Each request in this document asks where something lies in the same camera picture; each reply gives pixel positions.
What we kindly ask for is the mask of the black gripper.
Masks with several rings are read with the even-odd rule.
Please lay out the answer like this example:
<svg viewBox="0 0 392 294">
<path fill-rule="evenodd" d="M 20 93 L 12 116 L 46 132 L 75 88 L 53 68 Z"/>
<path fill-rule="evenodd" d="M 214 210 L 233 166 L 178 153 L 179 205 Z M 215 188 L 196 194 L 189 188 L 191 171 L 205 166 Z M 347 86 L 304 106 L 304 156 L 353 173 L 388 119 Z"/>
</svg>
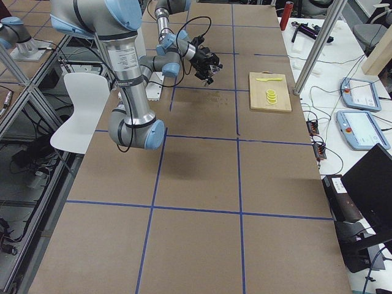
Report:
<svg viewBox="0 0 392 294">
<path fill-rule="evenodd" d="M 202 45 L 204 41 L 203 35 L 192 39 L 191 44 L 195 47 L 195 54 L 190 63 L 195 69 L 209 69 L 210 66 L 219 68 L 219 57 Z"/>
<path fill-rule="evenodd" d="M 194 64 L 195 76 L 199 80 L 204 80 L 203 85 L 209 86 L 214 82 L 214 80 L 210 76 L 210 66 L 208 64 Z"/>
</svg>

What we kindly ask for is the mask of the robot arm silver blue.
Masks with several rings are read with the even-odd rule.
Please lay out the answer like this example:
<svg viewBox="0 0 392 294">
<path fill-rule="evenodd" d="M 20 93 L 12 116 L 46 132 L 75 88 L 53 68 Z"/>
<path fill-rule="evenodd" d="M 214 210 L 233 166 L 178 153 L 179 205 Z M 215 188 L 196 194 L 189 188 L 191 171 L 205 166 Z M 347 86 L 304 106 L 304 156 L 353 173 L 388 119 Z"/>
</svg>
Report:
<svg viewBox="0 0 392 294">
<path fill-rule="evenodd" d="M 102 46 L 119 86 L 122 102 L 111 113 L 108 132 L 124 147 L 157 149 L 164 140 L 164 122 L 149 107 L 146 86 L 153 72 L 176 77 L 186 59 L 206 84 L 222 68 L 219 58 L 202 47 L 203 36 L 190 39 L 185 30 L 173 34 L 169 16 L 189 10 L 190 1 L 158 1 L 157 56 L 139 56 L 135 44 L 142 23 L 138 1 L 52 1 L 51 23 L 59 32 L 93 39 Z"/>
<path fill-rule="evenodd" d="M 181 58 L 189 61 L 201 79 L 207 79 L 223 68 L 219 57 L 203 46 L 205 35 L 190 38 L 183 26 L 178 32 L 170 28 L 171 15 L 186 12 L 191 5 L 190 1 L 157 1 L 154 9 L 156 18 L 159 44 L 163 51 L 176 49 Z"/>
</svg>

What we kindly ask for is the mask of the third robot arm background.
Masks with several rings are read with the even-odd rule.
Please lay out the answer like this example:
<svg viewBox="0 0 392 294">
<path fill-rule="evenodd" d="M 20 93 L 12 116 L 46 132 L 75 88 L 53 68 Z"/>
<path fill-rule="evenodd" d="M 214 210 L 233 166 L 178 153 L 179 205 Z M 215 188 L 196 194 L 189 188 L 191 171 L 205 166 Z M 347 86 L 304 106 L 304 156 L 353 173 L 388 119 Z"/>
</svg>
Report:
<svg viewBox="0 0 392 294">
<path fill-rule="evenodd" d="M 32 39 L 25 28 L 23 21 L 18 17 L 5 17 L 1 19 L 1 45 L 11 49 L 16 44 L 23 44 Z"/>
</svg>

